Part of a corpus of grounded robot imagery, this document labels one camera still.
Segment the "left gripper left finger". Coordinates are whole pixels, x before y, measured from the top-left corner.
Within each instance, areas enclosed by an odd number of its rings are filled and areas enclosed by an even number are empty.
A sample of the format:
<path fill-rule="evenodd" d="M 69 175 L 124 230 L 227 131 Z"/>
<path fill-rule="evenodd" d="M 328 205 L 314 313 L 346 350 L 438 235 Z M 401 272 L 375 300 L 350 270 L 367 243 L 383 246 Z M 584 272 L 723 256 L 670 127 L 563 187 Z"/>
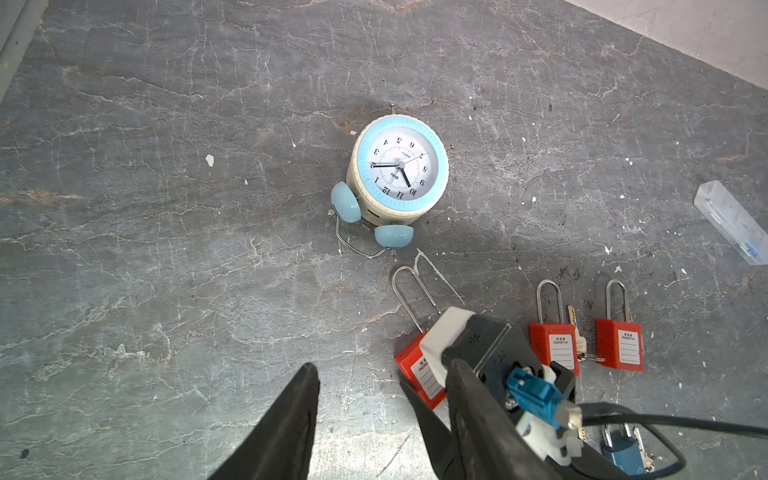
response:
<path fill-rule="evenodd" d="M 302 365 L 242 444 L 212 479 L 306 479 L 318 412 L 320 381 Z"/>

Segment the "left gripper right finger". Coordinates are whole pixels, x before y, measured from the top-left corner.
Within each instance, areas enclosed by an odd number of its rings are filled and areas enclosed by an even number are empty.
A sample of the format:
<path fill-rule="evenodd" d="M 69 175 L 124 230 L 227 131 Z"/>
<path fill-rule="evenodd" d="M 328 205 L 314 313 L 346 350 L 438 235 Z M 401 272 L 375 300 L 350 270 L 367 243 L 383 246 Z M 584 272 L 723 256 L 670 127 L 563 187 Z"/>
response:
<path fill-rule="evenodd" d="M 451 423 L 448 479 L 558 479 L 517 433 L 506 411 L 463 360 L 447 375 Z"/>

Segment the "red padlock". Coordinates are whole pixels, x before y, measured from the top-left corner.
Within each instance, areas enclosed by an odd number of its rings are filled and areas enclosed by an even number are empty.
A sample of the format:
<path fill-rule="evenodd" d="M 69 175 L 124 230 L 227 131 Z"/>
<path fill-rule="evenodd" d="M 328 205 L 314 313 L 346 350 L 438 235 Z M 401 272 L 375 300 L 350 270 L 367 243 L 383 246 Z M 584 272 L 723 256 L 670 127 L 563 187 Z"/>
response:
<path fill-rule="evenodd" d="M 612 317 L 612 289 L 618 286 L 622 294 L 623 320 Z M 644 371 L 644 349 L 642 326 L 635 323 L 630 309 L 630 300 L 625 285 L 616 279 L 608 281 L 605 288 L 606 313 L 597 318 L 596 350 L 598 363 L 604 367 L 630 371 Z"/>
<path fill-rule="evenodd" d="M 439 307 L 435 298 L 413 267 L 403 265 L 394 270 L 391 276 L 392 290 L 418 330 L 418 335 L 400 353 L 394 356 L 394 361 L 408 384 L 414 388 L 417 397 L 431 410 L 434 410 L 445 399 L 446 394 L 444 388 L 438 383 L 420 347 L 421 340 L 428 332 L 428 329 L 421 325 L 398 288 L 398 276 L 405 272 L 412 275 L 436 312 L 442 314 L 443 310 Z"/>
<path fill-rule="evenodd" d="M 557 313 L 555 322 L 545 320 L 542 299 L 545 286 L 551 286 L 555 292 Z M 545 279 L 537 285 L 536 309 L 536 322 L 529 324 L 529 338 L 531 348 L 543 365 L 549 366 L 555 362 L 579 376 L 580 364 L 583 361 L 601 360 L 601 357 L 587 351 L 586 339 L 578 331 L 577 325 L 566 319 L 562 293 L 553 280 Z"/>

